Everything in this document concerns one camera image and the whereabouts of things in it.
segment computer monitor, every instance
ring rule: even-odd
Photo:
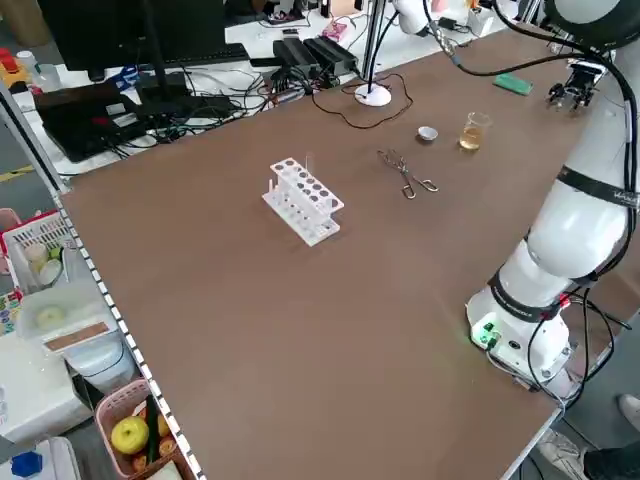
[[[140,0],[38,0],[69,70],[152,63]],[[223,0],[150,0],[166,63],[225,46]]]

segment sneaker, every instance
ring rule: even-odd
[[[584,451],[564,435],[549,429],[537,446],[542,456],[571,480],[589,480],[584,474]]]
[[[618,397],[618,408],[633,428],[640,431],[640,399],[628,393]]]

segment brown table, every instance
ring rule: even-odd
[[[548,50],[503,32],[460,54],[489,69]],[[472,346],[464,305],[578,139],[584,121],[543,101],[566,65],[523,71],[529,97],[440,54],[394,72],[415,104],[383,127],[349,128],[305,99],[91,172],[63,199],[210,479],[495,480],[553,411]],[[317,101],[373,123],[403,105],[389,81],[380,111],[339,89]],[[470,155],[456,139],[473,110],[495,126]],[[416,141],[421,125],[435,144]],[[407,201],[379,148],[440,192]],[[342,230],[313,248],[261,199],[269,165],[306,152],[346,204]],[[626,316],[638,271],[620,272],[598,289]]]

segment white test tube rack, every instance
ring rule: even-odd
[[[344,203],[317,178],[287,158],[271,165],[277,183],[269,179],[269,191],[262,198],[310,247],[340,230],[331,214]]]

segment robotic arm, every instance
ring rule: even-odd
[[[393,0],[393,7],[399,13],[398,22],[404,33],[426,37],[429,20],[424,12],[422,0]]]
[[[423,0],[393,0],[393,5],[405,33],[424,36],[433,27]],[[602,81],[583,136],[529,235],[467,304],[472,341],[533,386],[552,380],[572,353],[560,315],[568,305],[564,292],[597,280],[594,272],[602,271],[620,240],[630,240],[640,207],[632,144],[637,141],[633,91],[640,91],[640,4],[547,0],[546,8],[587,54],[618,51],[617,68],[609,64],[616,75]]]

